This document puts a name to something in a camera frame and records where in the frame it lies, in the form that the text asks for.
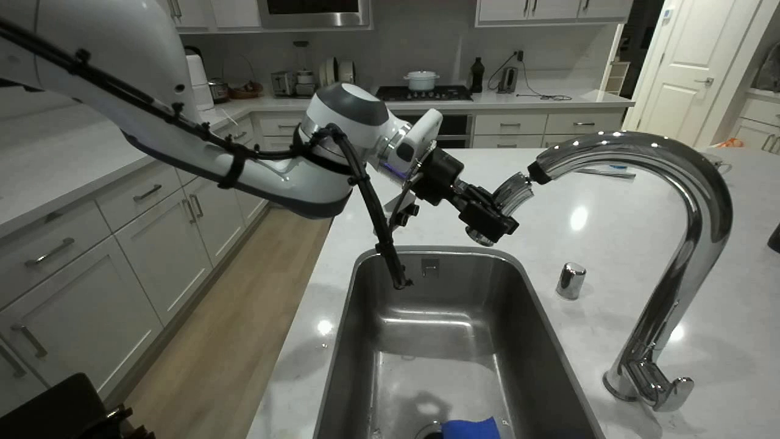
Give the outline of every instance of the blue object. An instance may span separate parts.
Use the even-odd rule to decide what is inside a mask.
[[[484,421],[452,420],[442,426],[445,439],[503,439],[494,417]]]

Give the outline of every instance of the chrome faucet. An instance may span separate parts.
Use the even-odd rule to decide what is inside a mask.
[[[637,132],[600,132],[563,140],[530,166],[530,175],[512,175],[498,193],[506,211],[517,209],[531,195],[530,184],[556,181],[590,164],[623,160],[650,167],[668,181],[689,209],[689,228],[676,257],[657,284],[626,345],[606,372],[607,389],[619,400],[645,400],[654,410],[679,410],[693,392],[693,377],[668,381],[659,367],[659,354],[682,318],[731,231],[731,195],[723,172],[696,149]]]

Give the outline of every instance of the robotic arm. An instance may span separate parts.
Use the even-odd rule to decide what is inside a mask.
[[[4,0],[0,77],[72,95],[117,122],[149,156],[306,216],[340,214],[358,184],[398,282],[403,270],[367,164],[433,204],[455,201],[484,244],[517,227],[496,195],[459,181],[463,164],[435,149],[442,111],[429,110],[409,127],[357,84],[320,90],[290,150],[216,137],[197,114],[184,44],[157,0]]]

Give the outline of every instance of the wooden floor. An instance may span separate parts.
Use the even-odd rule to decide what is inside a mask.
[[[329,222],[271,209],[128,398],[158,439],[245,439]]]

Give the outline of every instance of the stainless steel sink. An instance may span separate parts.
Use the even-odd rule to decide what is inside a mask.
[[[403,249],[392,289],[355,270],[320,439],[435,439],[447,420],[496,417],[503,439],[603,436],[525,268],[487,249]]]

